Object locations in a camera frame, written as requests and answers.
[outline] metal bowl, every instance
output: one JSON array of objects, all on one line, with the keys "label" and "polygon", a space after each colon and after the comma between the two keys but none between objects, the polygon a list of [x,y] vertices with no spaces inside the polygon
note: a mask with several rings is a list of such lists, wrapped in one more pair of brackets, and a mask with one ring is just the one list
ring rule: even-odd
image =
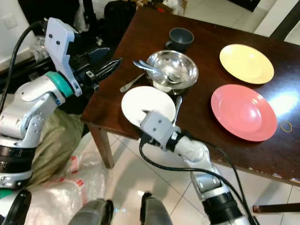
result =
[{"label": "metal bowl", "polygon": [[[150,81],[155,88],[169,94],[178,95],[184,92],[193,86],[198,79],[196,64],[188,56],[177,51],[162,50],[153,53],[147,59],[147,63],[166,73],[172,73],[176,77],[181,78],[181,82],[176,84],[170,83],[166,79],[162,79],[159,83],[153,80]],[[147,74],[153,77],[152,72],[147,71]]]}]

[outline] mug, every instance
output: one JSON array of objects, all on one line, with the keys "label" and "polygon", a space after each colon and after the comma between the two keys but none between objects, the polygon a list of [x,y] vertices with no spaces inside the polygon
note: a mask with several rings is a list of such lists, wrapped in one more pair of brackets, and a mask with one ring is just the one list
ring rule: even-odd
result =
[{"label": "mug", "polygon": [[170,40],[166,42],[165,48],[178,52],[185,52],[188,46],[193,42],[194,35],[184,28],[173,28],[169,33]]}]

